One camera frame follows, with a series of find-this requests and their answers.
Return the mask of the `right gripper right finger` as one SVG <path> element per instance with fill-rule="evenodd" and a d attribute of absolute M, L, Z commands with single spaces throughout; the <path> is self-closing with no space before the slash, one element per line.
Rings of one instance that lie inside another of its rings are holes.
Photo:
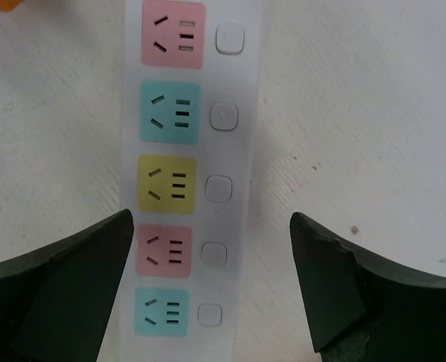
<path fill-rule="evenodd" d="M 379 256 L 302 213 L 289 230 L 323 361 L 446 361 L 445 277 Z"/>

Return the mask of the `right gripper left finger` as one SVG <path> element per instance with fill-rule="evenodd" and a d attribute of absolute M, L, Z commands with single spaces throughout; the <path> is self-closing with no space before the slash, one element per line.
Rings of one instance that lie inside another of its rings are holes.
<path fill-rule="evenodd" d="M 0 262 L 0 361 L 95 361 L 133 233 L 122 210 Z"/>

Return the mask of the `white multicolour power strip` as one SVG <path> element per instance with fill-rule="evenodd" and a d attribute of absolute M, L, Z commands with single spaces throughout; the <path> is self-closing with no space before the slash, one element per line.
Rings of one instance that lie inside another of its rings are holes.
<path fill-rule="evenodd" d="M 120 360 L 230 361 L 237 334 L 263 1 L 128 1 Z"/>

